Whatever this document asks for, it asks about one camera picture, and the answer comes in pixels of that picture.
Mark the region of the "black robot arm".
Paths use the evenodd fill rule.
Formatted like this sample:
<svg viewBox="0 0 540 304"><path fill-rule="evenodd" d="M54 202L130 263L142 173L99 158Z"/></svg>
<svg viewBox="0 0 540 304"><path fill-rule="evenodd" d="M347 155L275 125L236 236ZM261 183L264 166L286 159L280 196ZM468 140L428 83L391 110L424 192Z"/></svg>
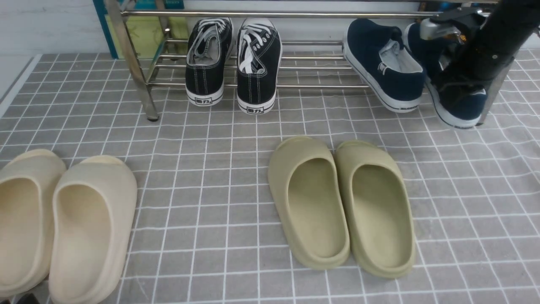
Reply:
<svg viewBox="0 0 540 304"><path fill-rule="evenodd" d="M422 21L423 40L451 33L465 36L465 43L450 49L448 65L431 80L440 101L456 102L487 89L539 27L539 10L538 0L501 0L488 16L469 6Z"/></svg>

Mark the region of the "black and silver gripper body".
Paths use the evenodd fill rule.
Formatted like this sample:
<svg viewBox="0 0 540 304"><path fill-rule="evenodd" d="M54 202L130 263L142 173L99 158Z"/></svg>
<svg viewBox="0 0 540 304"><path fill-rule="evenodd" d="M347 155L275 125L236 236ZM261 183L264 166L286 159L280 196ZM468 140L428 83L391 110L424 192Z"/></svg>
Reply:
<svg viewBox="0 0 540 304"><path fill-rule="evenodd" d="M420 37L423 40L434 40L455 33L463 44L467 44L474 40L485 21L486 16L482 15L481 9L454 8L421 21Z"/></svg>

